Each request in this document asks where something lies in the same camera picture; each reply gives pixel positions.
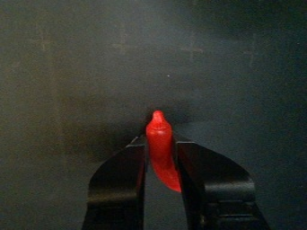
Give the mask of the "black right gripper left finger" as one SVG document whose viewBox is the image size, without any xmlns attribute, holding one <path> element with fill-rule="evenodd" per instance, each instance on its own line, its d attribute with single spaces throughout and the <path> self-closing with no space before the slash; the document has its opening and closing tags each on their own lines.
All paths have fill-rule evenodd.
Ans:
<svg viewBox="0 0 307 230">
<path fill-rule="evenodd" d="M 137 137 L 100 166 L 88 184 L 82 230 L 143 230 L 147 139 Z"/>
</svg>

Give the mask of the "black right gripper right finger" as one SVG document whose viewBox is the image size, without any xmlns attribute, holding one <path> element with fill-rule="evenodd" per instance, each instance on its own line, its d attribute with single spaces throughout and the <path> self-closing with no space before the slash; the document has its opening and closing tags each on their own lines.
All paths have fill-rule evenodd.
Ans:
<svg viewBox="0 0 307 230">
<path fill-rule="evenodd" d="M 181 135 L 174 147 L 189 230 L 271 230 L 245 168 Z"/>
</svg>

